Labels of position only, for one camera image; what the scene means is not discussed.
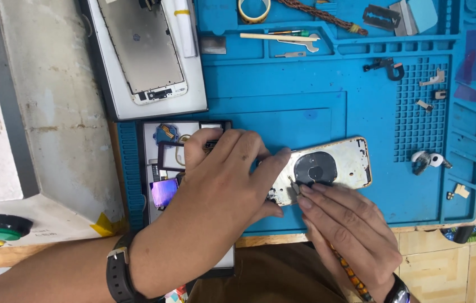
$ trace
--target tiled floor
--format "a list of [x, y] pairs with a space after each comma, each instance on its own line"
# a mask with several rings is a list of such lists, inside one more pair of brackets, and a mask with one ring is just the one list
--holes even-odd
[[421, 303], [476, 303], [476, 243], [456, 244], [440, 231], [400, 233], [398, 241], [403, 263], [396, 273]]

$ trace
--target hand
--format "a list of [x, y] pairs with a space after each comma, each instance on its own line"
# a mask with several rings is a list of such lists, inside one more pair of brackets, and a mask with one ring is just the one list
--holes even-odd
[[383, 302], [395, 283], [392, 273], [402, 256], [378, 207], [357, 191], [341, 186], [316, 183], [312, 189], [302, 185], [300, 190], [303, 196], [298, 197], [298, 203], [304, 223], [322, 263], [339, 285], [354, 289], [329, 248], [331, 243], [373, 299]]
[[[216, 139], [219, 141], [206, 155], [202, 147]], [[250, 224], [270, 215], [283, 216], [279, 206], [265, 203], [265, 199], [290, 159], [289, 148], [272, 156], [255, 132], [229, 129], [223, 134], [220, 128], [202, 128], [185, 142], [184, 156], [186, 175], [178, 191], [160, 217], [133, 242], [136, 252], [142, 253], [147, 247], [152, 259], [160, 258], [150, 263], [172, 263], [164, 275], [158, 273], [150, 279], [153, 284], [143, 292], [149, 297], [207, 272]], [[255, 159], [261, 163], [250, 173]], [[131, 259], [134, 274], [138, 271], [145, 277], [159, 266], [143, 266]]]

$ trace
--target wristwatch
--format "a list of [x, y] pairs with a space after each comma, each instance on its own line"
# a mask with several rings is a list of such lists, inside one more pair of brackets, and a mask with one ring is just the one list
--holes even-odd
[[403, 280], [394, 273], [395, 283], [388, 292], [384, 303], [410, 303], [410, 291]]
[[149, 303], [161, 299], [161, 297], [147, 299], [136, 291], [131, 283], [127, 249], [135, 235], [136, 232], [123, 235], [107, 255], [107, 287], [117, 303]]

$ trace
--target tape roll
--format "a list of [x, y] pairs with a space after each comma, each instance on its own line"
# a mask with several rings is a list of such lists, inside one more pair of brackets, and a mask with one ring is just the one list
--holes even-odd
[[266, 11], [262, 13], [262, 15], [258, 16], [258, 17], [255, 17], [255, 18], [252, 18], [252, 17], [249, 17], [248, 15], [246, 15], [243, 10], [242, 10], [242, 3], [244, 2], [245, 0], [238, 0], [238, 11], [240, 12], [240, 17], [242, 19], [242, 21], [245, 23], [245, 24], [256, 24], [256, 23], [262, 23], [266, 20], [266, 17], [268, 17], [268, 12], [270, 11], [270, 7], [271, 7], [271, 0], [262, 0], [262, 2], [264, 2], [264, 5], [266, 6]]

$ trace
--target blue marker stain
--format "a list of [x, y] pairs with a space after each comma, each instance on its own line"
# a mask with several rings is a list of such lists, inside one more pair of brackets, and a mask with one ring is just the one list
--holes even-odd
[[305, 119], [314, 120], [316, 117], [318, 117], [318, 112], [316, 112], [314, 109], [310, 109], [305, 111], [304, 117]]

